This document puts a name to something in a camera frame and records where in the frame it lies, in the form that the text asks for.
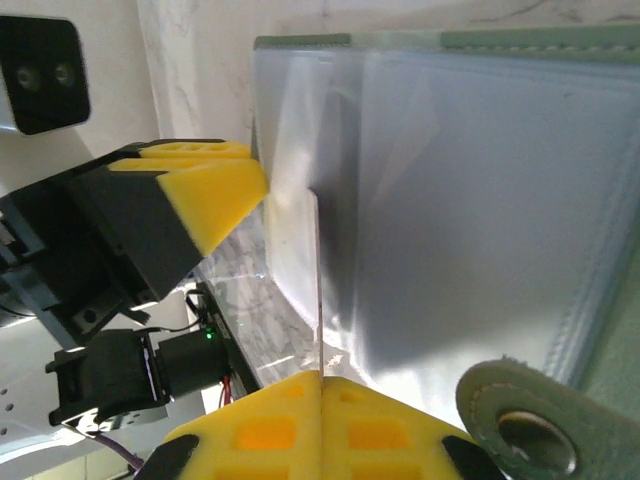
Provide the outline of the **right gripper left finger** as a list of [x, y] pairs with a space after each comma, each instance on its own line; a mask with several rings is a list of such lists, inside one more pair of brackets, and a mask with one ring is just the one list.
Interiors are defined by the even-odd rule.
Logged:
[[174, 429], [136, 477], [318, 479], [320, 374], [295, 374]]

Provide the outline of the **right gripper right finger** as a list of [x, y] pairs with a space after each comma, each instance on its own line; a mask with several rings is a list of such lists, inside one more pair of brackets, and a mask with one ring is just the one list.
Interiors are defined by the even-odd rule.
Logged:
[[325, 479], [503, 479], [466, 432], [341, 377], [323, 381]]

